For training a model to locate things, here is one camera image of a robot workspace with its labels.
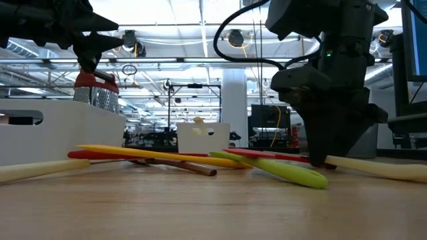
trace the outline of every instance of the desk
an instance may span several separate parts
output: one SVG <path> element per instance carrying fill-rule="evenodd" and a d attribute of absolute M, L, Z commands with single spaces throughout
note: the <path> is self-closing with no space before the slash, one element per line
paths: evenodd
<path fill-rule="evenodd" d="M 0 185 L 0 239 L 426 238 L 426 183 L 320 172 L 330 180 L 328 190 L 256 169 L 204 177 L 167 167 L 94 165 Z"/>

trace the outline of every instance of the white column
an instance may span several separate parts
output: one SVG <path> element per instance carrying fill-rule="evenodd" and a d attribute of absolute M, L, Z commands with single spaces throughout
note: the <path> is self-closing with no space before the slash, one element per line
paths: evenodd
<path fill-rule="evenodd" d="M 245 69 L 224 69 L 222 75 L 222 119 L 242 139 L 236 147 L 248 146 L 248 100 Z"/>

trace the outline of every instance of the white box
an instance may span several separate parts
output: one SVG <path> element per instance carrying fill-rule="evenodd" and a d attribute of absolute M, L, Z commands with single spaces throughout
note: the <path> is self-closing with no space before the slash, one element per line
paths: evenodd
<path fill-rule="evenodd" d="M 0 99 L 2 110 L 36 110 L 39 125 L 0 125 L 0 166 L 67 159 L 78 144 L 121 146 L 125 118 L 75 101 Z"/>
<path fill-rule="evenodd" d="M 213 135 L 203 135 L 206 129 Z M 209 153 L 228 148 L 230 142 L 230 124 L 227 123 L 178 123 L 178 151 L 180 153 Z"/>

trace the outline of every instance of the ceiling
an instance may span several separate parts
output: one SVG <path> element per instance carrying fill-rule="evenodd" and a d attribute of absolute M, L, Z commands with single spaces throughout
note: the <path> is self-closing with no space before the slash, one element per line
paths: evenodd
<path fill-rule="evenodd" d="M 397 1 L 378 0 L 383 9 L 386 9 L 390 19 L 375 27 L 374 35 L 382 29 L 402 31 L 400 9 L 390 7 Z M 125 30 L 135 30 L 138 41 L 146 48 L 147 56 L 144 59 L 134 59 L 133 54 L 123 47 L 103 53 L 103 60 L 99 69 L 116 75 L 118 84 L 122 87 L 130 86 L 133 82 L 139 88 L 121 88 L 120 95 L 127 103 L 123 114 L 126 114 L 129 124 L 136 122 L 164 123 L 167 117 L 167 98 L 163 84 L 167 79 L 173 84 L 203 83 L 220 85 L 222 71 L 227 68 L 244 68 L 248 77 L 248 106 L 259 103 L 260 90 L 256 85 L 258 78 L 257 65 L 242 65 L 229 63 L 218 59 L 212 41 L 222 21 L 241 7 L 240 0 L 90 0 L 94 11 L 120 25 L 118 31 L 102 34 L 121 37 Z M 260 27 L 260 20 L 267 18 L 268 8 L 248 12 L 238 17 L 223 32 L 224 40 L 219 41 L 219 48 L 229 56 L 274 58 L 286 62 L 290 58 L 299 57 L 314 52 L 318 44 L 313 39 L 301 38 L 292 33 L 283 41 L 270 33 L 264 26 Z M 233 48 L 228 43 L 227 33 L 231 29 L 239 29 L 245 38 L 244 49 Z M 54 44 L 47 44 L 44 48 L 37 47 L 32 41 L 11 39 L 18 48 L 0 49 L 0 84 L 39 86 L 50 81 L 54 86 L 68 88 L 43 89 L 2 89 L 1 95 L 62 97 L 69 99 L 73 95 L 72 86 L 79 66 L 72 50 L 60 50 Z M 51 65 L 43 63 L 29 63 L 23 57 L 23 52 L 35 57 L 52 58 Z M 376 58 L 390 58 L 388 49 L 380 47 L 374 41 L 371 52 Z M 176 58 L 185 58 L 184 63 L 177 63 Z M 112 63 L 108 59 L 117 59 Z M 123 74 L 123 66 L 132 64 L 137 73 L 132 76 Z M 378 82 L 390 84 L 390 76 L 384 74 L 381 68 L 389 63 L 377 63 L 368 68 L 367 75 L 378 78 Z M 14 71 L 13 80 L 2 76 L 3 73 Z M 262 67 L 264 88 L 269 96 L 277 96 L 268 87 L 270 79 L 277 71 L 275 67 Z M 217 121 L 219 101 L 214 89 L 186 89 L 183 88 L 176 96 L 182 96 L 181 103 L 173 102 L 172 122 L 187 121 L 195 116 L 202 116 L 205 121 Z"/>

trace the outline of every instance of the wooden table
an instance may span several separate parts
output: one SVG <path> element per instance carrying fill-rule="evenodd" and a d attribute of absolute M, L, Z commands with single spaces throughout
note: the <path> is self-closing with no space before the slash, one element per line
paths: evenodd
<path fill-rule="evenodd" d="M 260 170 L 204 177 L 123 163 L 14 182 L 0 185 L 0 239 L 427 237 L 426 183 L 320 172 L 328 190 Z"/>

